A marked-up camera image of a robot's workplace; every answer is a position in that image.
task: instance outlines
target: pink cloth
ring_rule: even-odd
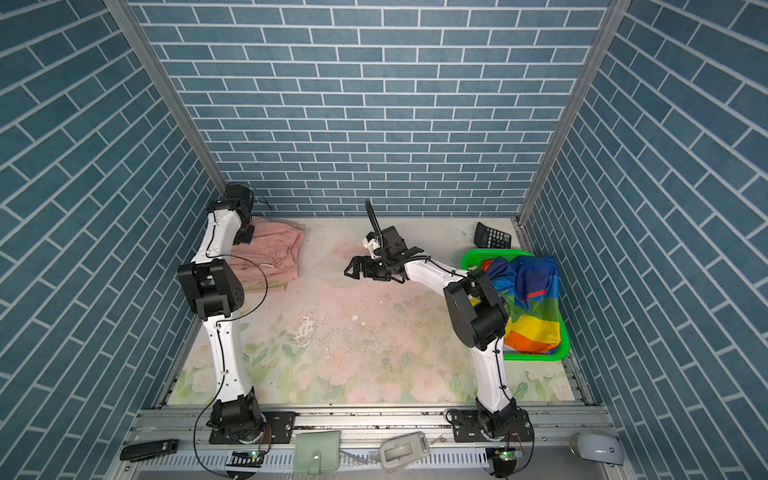
[[[250,224],[253,225],[253,239],[250,244],[233,246],[232,255],[259,265],[271,286],[295,280],[299,276],[296,262],[299,248],[304,243],[304,232],[260,217],[255,217]],[[230,257],[228,260],[246,290],[263,287],[264,276],[259,269],[239,258]]]

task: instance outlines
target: colorful cloth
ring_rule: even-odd
[[[503,258],[488,267],[493,287],[507,299],[504,343],[520,353],[551,355],[560,345],[558,265],[552,257]]]

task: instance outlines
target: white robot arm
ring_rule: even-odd
[[[405,268],[409,280],[423,283],[440,294],[443,294],[445,288],[451,283],[467,278],[469,273],[467,270],[456,270],[432,259],[408,262]],[[475,377],[478,381],[478,402],[490,412],[503,410],[510,404],[512,395],[506,382],[502,382],[506,374],[503,370],[501,338],[496,339],[493,347],[488,345],[488,348],[480,350],[477,346],[473,346],[470,349]]]
[[[508,434],[521,410],[506,386],[503,369],[500,345],[508,319],[503,297],[493,288],[485,271],[457,270],[432,260],[418,247],[408,248],[395,227],[381,229],[368,200],[366,209],[373,232],[363,245],[371,255],[352,258],[344,274],[356,280],[361,274],[379,281],[413,280],[442,293],[456,336],[472,352],[481,430],[490,439]]]
[[[177,278],[190,308],[202,320],[214,356],[217,394],[209,426],[226,438],[258,442],[265,418],[243,363],[239,309],[243,285],[226,258],[232,246],[249,243],[253,194],[229,184],[219,200],[208,205],[208,223],[192,261],[179,266]]]

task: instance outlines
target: wire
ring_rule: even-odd
[[[520,444],[520,451],[523,452],[523,455],[525,455],[525,449],[523,449],[523,441],[520,440],[520,435],[515,431],[515,429],[509,429],[509,436],[512,437],[512,434],[515,434],[515,436],[518,438],[518,443]],[[507,439],[507,448],[509,448],[509,439]]]
[[[512,399],[507,395],[507,386],[504,384],[504,377],[502,376],[502,365],[498,361],[498,354],[502,351],[498,349],[498,341],[501,340],[501,337],[498,337],[496,339],[496,344],[493,346],[493,353],[495,353],[494,357],[496,358],[496,371],[498,372],[498,381],[499,381],[499,388],[502,389],[502,393],[504,393],[504,396],[507,397],[507,400],[509,402],[512,401]]]
[[[264,441],[264,437],[263,436],[261,437],[261,441],[259,442],[259,453],[263,454],[263,455],[266,455],[272,449],[272,425],[267,423],[266,426],[270,427],[270,442],[266,444],[266,450],[264,450],[262,452],[261,451],[261,442]]]
[[[266,197],[264,197],[264,200],[259,200],[258,198],[254,198],[253,201],[258,204],[267,205],[270,208],[270,210],[275,210],[275,208],[272,205],[270,205],[270,202],[266,201]]]
[[[267,281],[267,279],[266,279],[266,273],[264,273],[264,270],[262,270],[262,269],[261,269],[261,267],[260,267],[260,266],[258,266],[256,263],[254,263],[254,262],[252,262],[252,261],[248,260],[248,259],[247,259],[247,258],[245,258],[245,257],[239,257],[239,256],[237,256],[237,255],[230,255],[230,254],[228,254],[228,253],[222,253],[221,255],[219,255],[219,257],[233,257],[233,258],[239,258],[239,259],[241,259],[241,260],[245,260],[245,261],[247,261],[248,263],[250,263],[251,265],[253,265],[253,266],[254,266],[254,267],[256,267],[257,269],[259,269],[259,271],[261,272],[261,274],[262,274],[262,275],[264,275],[264,296],[262,296],[262,297],[261,297],[261,301],[259,302],[259,304],[258,304],[258,305],[256,305],[256,306],[255,306],[254,308],[252,308],[251,310],[249,310],[247,313],[244,313],[243,315],[240,315],[240,316],[238,316],[238,317],[235,317],[235,318],[233,318],[233,319],[222,319],[222,320],[218,320],[218,321],[216,322],[216,324],[217,324],[217,325],[218,325],[218,324],[220,324],[220,323],[226,323],[226,322],[234,322],[235,320],[239,320],[239,319],[241,319],[241,318],[245,318],[245,317],[249,316],[251,313],[255,312],[255,311],[256,311],[256,309],[257,309],[257,308],[259,308],[259,307],[261,306],[261,304],[262,304],[262,303],[264,303],[264,300],[266,300],[266,294],[267,294],[267,293],[270,291],[270,283],[269,283],[269,281]]]
[[[531,440],[531,451],[530,451],[530,453],[528,454],[528,461],[525,463],[525,465],[523,465],[523,467],[522,467],[522,468],[520,468],[520,469],[519,469],[518,471],[516,471],[515,473],[519,473],[519,472],[522,472],[523,470],[525,470],[525,467],[527,467],[527,466],[528,466],[528,464],[529,464],[529,463],[531,463],[531,460],[533,459],[533,448],[534,448],[534,446],[535,446],[535,445],[536,445],[536,435],[533,435],[533,439]]]
[[[445,417],[445,421],[448,422],[451,426],[454,426],[454,427],[463,425],[459,420],[451,420],[451,419],[448,418],[448,414],[450,413],[451,415],[453,415],[453,412],[460,412],[460,410],[459,409],[448,409],[448,410],[446,410],[445,413],[443,414],[444,417]]]
[[[405,265],[406,263],[411,263],[411,262],[418,262],[419,260],[424,260],[424,261],[426,262],[427,260],[429,260],[429,257],[427,257],[427,256],[421,256],[421,257],[410,257],[410,258],[408,258],[408,259],[405,259],[405,260],[403,260],[403,261],[401,261],[401,262],[398,262],[398,263],[394,263],[393,265],[386,265],[386,267],[387,267],[387,268],[396,268],[396,267],[398,267],[398,266],[402,266],[402,265]]]
[[[222,366],[222,370],[224,370],[224,368],[223,368],[223,366],[224,366],[224,345],[221,343],[221,336],[218,335],[218,333],[217,333],[217,337],[219,339],[219,348],[221,348],[221,366]],[[206,410],[208,410],[208,407],[213,405],[213,403],[216,401],[216,398],[221,393],[221,389],[222,389],[222,387],[224,387],[224,379],[225,379],[226,376],[227,376],[226,373],[222,373],[222,375],[221,375],[221,384],[219,385],[219,389],[216,391],[216,395],[214,395],[214,397],[210,400],[210,402],[208,402],[208,405],[206,405],[205,408],[203,408],[200,411],[200,414],[197,416],[197,419],[194,421],[194,428],[192,429],[192,449],[194,450],[194,458],[197,459],[197,463],[199,463],[201,467],[205,468],[208,472],[213,473],[214,475],[217,475],[217,476],[220,476],[220,477],[223,477],[223,478],[229,478],[230,480],[232,480],[232,478],[229,475],[222,475],[219,472],[214,472],[213,470],[211,470],[210,468],[205,466],[203,461],[200,460],[200,456],[197,454],[197,439],[196,439],[196,437],[197,437],[197,423],[200,421],[200,417],[203,416],[203,414],[205,413]]]
[[[214,228],[210,232],[210,242],[208,242],[208,246],[205,247],[205,256],[208,257],[208,258],[216,258],[216,257],[211,257],[211,256],[208,255],[208,250],[210,250],[210,246],[214,244],[214,238],[216,238],[216,211],[214,210],[211,213],[214,216]]]

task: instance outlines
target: table surface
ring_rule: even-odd
[[[477,219],[384,218],[409,247],[459,267],[475,248]],[[482,222],[512,235],[509,219]],[[343,270],[365,255],[367,218],[298,219],[305,232],[299,278],[271,289],[240,320],[248,374],[261,403],[340,404],[472,402],[477,394],[469,349],[456,337],[443,296],[415,282],[353,280]],[[249,292],[241,312],[261,301]],[[561,362],[505,362],[517,400],[573,400]],[[208,403],[213,357],[200,329],[170,395],[173,405]]]

